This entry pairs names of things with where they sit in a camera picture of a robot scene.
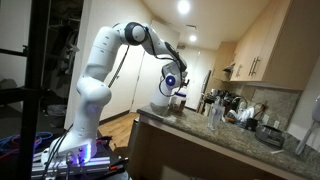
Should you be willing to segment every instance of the metal frame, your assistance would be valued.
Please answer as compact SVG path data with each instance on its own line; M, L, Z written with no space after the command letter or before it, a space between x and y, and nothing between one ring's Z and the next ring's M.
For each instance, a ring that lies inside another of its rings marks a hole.
M32 0L27 50L22 53L0 50L0 53L27 57L24 87L0 91L1 103L23 101L17 169L19 179L31 179L50 7L51 0Z

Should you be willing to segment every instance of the black pole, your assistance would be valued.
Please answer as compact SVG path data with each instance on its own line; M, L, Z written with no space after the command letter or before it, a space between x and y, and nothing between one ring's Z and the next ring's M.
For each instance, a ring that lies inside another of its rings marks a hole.
M41 84L46 54L50 0L32 0L23 103L21 142L18 159L19 179L31 179L34 139L40 106Z

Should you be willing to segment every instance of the light fixture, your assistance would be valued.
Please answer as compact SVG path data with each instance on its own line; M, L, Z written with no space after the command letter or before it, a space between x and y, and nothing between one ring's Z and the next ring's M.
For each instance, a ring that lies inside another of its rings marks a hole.
M191 42L194 42L194 41L197 40L197 36L191 35L191 36L189 37L189 40L190 40Z
M187 14L190 10L190 3L186 0L181 0L178 3L178 10L180 14Z

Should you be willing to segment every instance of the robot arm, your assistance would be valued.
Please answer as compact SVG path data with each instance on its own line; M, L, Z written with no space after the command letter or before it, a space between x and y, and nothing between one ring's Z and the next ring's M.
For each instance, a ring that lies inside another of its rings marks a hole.
M131 22L117 24L113 28L102 27L92 45L88 62L77 82L77 91L81 102L76 111L72 129L64 137L54 140L49 149L42 154L41 161L46 163L53 154L53 161L64 161L67 154L72 154L73 164L88 162L96 152L96 134L103 107L111 99L111 91L104 79L113 68L119 47L122 45L142 45L147 53L154 55L168 54L173 62L163 66L165 81L154 101L157 105L167 106L169 97L175 87L181 87L187 65L169 43L163 42L147 24Z

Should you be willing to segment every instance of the cabinet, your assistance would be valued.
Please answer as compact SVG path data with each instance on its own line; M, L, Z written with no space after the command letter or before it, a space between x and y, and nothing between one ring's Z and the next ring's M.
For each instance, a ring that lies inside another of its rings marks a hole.
M212 77L222 81L229 81L230 73L223 71L226 66L230 66L234 58L236 42L221 42L216 60L212 68Z
M271 0L236 47L231 81L303 90L320 54L320 2Z

